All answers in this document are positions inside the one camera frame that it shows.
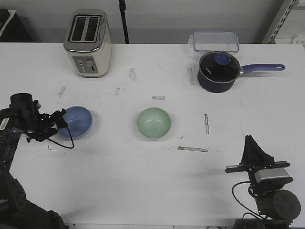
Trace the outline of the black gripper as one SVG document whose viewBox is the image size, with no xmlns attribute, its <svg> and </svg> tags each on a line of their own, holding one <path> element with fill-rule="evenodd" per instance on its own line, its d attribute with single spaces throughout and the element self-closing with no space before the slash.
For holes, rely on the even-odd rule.
<svg viewBox="0 0 305 229">
<path fill-rule="evenodd" d="M 25 127 L 25 133 L 29 138 L 32 138 L 38 142 L 47 140 L 48 138 L 58 133 L 54 128 L 67 128 L 68 124 L 64 120 L 66 110 L 64 108 L 61 111 L 55 111 L 53 114 L 40 114 L 33 117 Z"/>
<path fill-rule="evenodd" d="M 274 158 L 263 151 L 251 135 L 245 136 L 244 151 L 241 163 L 238 165 L 226 166 L 225 173 L 235 172 L 256 172 L 262 169 L 289 167 L 290 162 L 274 161 Z"/>
</svg>

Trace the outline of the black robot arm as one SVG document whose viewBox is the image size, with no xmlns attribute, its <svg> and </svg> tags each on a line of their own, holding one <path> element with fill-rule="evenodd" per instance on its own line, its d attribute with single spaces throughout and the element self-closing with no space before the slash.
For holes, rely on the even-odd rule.
<svg viewBox="0 0 305 229">
<path fill-rule="evenodd" d="M 248 193 L 254 198 L 258 212 L 250 209 L 245 213 L 252 218 L 242 216 L 236 219 L 235 229 L 288 229 L 301 212 L 301 204 L 284 185 L 293 178 L 285 168 L 287 161 L 275 161 L 265 153 L 251 135 L 245 137 L 244 151 L 238 165 L 226 166 L 226 173 L 247 172 Z"/>
<path fill-rule="evenodd" d="M 45 210 L 28 200 L 22 184 L 14 176 L 15 155 L 20 139 L 27 142 L 50 140 L 59 128 L 67 128 L 65 109 L 40 113 L 41 105 L 29 93 L 10 97 L 0 111 L 0 227 L 2 229 L 67 229 L 59 213 Z"/>
</svg>

